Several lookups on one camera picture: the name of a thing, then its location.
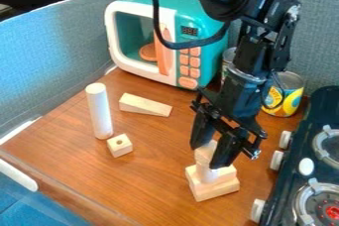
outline black toy stove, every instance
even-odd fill
[[[260,225],[339,226],[339,87],[315,91],[304,119],[283,132],[271,168],[279,178],[269,199],[256,200]]]

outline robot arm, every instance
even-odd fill
[[[201,44],[191,42],[178,45],[166,42],[160,32],[157,34],[161,42],[171,49],[191,48],[216,42],[222,38],[231,21],[242,21],[236,56],[228,66],[228,76],[221,90],[215,93],[199,88],[197,98],[191,105],[196,117],[190,145],[197,149],[207,144],[218,131],[221,138],[210,163],[212,169],[218,169],[230,166],[241,152],[250,159],[256,159],[260,153],[259,146],[267,134],[257,123],[256,116],[265,105],[276,72],[284,71],[290,61],[289,48],[299,20],[300,3],[298,0],[200,2],[210,17],[225,22],[216,37],[203,40]],[[154,4],[157,31],[157,0]],[[252,142],[249,139],[251,134],[255,137]]]

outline wooden tabletop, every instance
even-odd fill
[[[249,220],[255,198],[267,199],[277,173],[269,169],[281,131],[292,131],[302,117],[260,113],[268,132],[258,160],[241,155],[235,162],[239,192],[195,202],[184,169],[194,164],[189,137],[195,92],[157,83],[116,69],[106,84],[114,136],[127,134],[134,152],[114,159],[105,141],[93,136],[84,91],[4,144],[9,153],[81,195],[144,225],[255,225]],[[128,92],[173,106],[168,118],[122,112]]]

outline gray partition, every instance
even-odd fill
[[[0,23],[0,138],[112,66],[104,26],[112,1],[68,0]]]

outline teal toy microwave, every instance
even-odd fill
[[[208,38],[222,26],[198,0],[160,0],[160,27],[171,42]],[[118,0],[105,12],[109,51],[122,69],[172,86],[206,86],[220,69],[227,35],[209,46],[180,51],[164,47],[154,33],[151,0]]]

